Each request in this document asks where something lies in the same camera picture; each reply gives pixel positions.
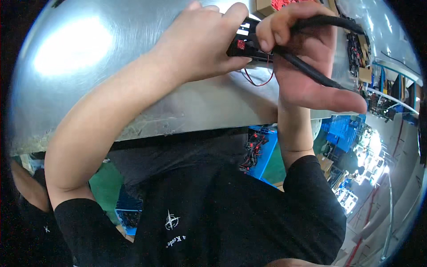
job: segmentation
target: factory floor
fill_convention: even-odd
[[[314,141],[313,150],[315,155],[321,153],[322,146],[326,143],[326,132],[320,130],[319,135]],[[264,171],[263,178],[275,184],[282,182],[286,177],[285,167],[283,165],[279,144],[273,150],[273,154]],[[99,171],[89,181],[92,193],[95,199],[111,219],[119,225],[114,209],[119,198],[120,187],[123,183],[123,177],[116,169],[113,163],[103,163]]]

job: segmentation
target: red wire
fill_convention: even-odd
[[[269,55],[269,54],[267,54],[267,68],[268,68],[268,62],[269,62],[269,61],[270,61],[270,55]],[[256,84],[252,81],[251,77],[249,76],[248,71],[246,70],[246,68],[244,68],[244,70],[245,70],[246,75],[248,76],[249,82],[250,82],[252,85],[254,85],[254,86],[263,86],[263,85],[266,85],[269,81],[271,81],[271,79],[273,78],[273,75],[274,75],[274,71],[272,71],[272,72],[271,72],[270,79],[268,79],[268,81],[266,81],[266,82],[265,82],[265,83],[263,83],[263,84],[256,85]]]

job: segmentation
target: metal rail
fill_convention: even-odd
[[[420,193],[418,194],[418,197],[415,199],[414,203],[412,204],[411,208],[409,209],[408,213],[406,213],[405,217],[402,220],[402,223],[400,224],[400,226],[396,229],[394,229],[393,231],[393,235],[395,235],[395,233],[397,233],[403,225],[405,225],[405,222],[409,219],[409,215],[414,211],[414,208],[416,206],[416,204],[418,203],[418,200],[421,196],[421,192],[422,190],[420,190]],[[374,250],[371,254],[369,254],[366,258],[364,258],[363,260],[361,260],[360,262],[356,263],[355,265],[352,265],[354,267],[363,267],[363,265],[365,263],[367,263],[369,260],[371,260],[372,257],[374,257],[383,247],[384,247],[385,243],[383,243],[381,246],[379,246],[376,250]]]
[[[393,235],[393,213],[395,210],[395,206],[393,204],[393,190],[392,190],[392,179],[390,177],[390,174],[387,174],[389,176],[389,184],[390,184],[390,225],[389,225],[389,233],[386,237],[386,242],[384,245],[383,253],[381,254],[380,262],[387,259],[387,251],[389,250],[391,237]]]
[[[389,96],[389,95],[387,95],[387,94],[385,94],[385,93],[383,93],[383,92],[380,92],[380,91],[378,91],[378,90],[375,90],[375,89],[372,89],[372,88],[369,88],[369,87],[367,88],[367,90],[368,90],[368,91],[370,91],[370,92],[372,92],[372,93],[379,94],[379,95],[381,95],[381,96],[383,96],[383,97],[385,97],[385,98],[388,98],[388,99],[390,99],[390,100],[392,100],[392,101],[395,101],[395,102],[396,102],[396,103],[398,103],[399,105],[402,105],[402,106],[404,106],[405,108],[409,109],[410,111],[414,112],[415,114],[419,115],[419,112],[418,112],[418,111],[414,110],[414,108],[412,108],[411,106],[409,106],[409,105],[407,105],[407,104],[403,103],[403,102],[402,102],[402,101],[400,101],[399,99],[396,99],[396,98],[394,98],[394,97],[392,97],[392,96]]]

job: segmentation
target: right hand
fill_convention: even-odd
[[[271,51],[277,44],[286,46],[330,78],[336,48],[336,27],[307,28],[302,33],[290,36],[290,27],[298,19],[315,15],[335,14],[312,1],[291,3],[261,21],[257,26],[257,37],[265,52]],[[279,98],[283,104],[336,112],[366,113],[366,102],[359,94],[322,86],[279,55],[274,57],[274,72],[280,87]]]
[[[152,54],[180,83],[202,80],[241,70],[252,59],[228,57],[226,52],[248,8],[235,3],[225,14],[217,6],[193,1],[163,33]]]

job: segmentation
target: person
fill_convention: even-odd
[[[31,261],[41,266],[73,266],[71,251],[59,230],[46,191],[44,169],[36,169],[31,176],[15,160],[10,167],[15,187],[19,192],[18,208],[21,218],[35,241],[28,254]]]
[[[257,26],[262,49],[286,45],[331,76],[336,29],[290,37],[300,18],[333,15],[311,1],[290,4]],[[151,51],[94,88],[65,116],[49,143],[46,182],[59,227],[82,266],[312,266],[331,264],[346,217],[313,153],[310,110],[366,112],[363,98],[326,88],[276,56],[278,138],[287,176],[284,192],[209,159],[167,169],[147,181],[135,241],[103,214],[87,181],[115,138],[138,114],[178,86],[241,70],[251,61],[227,57],[248,9],[225,14],[192,2]]]

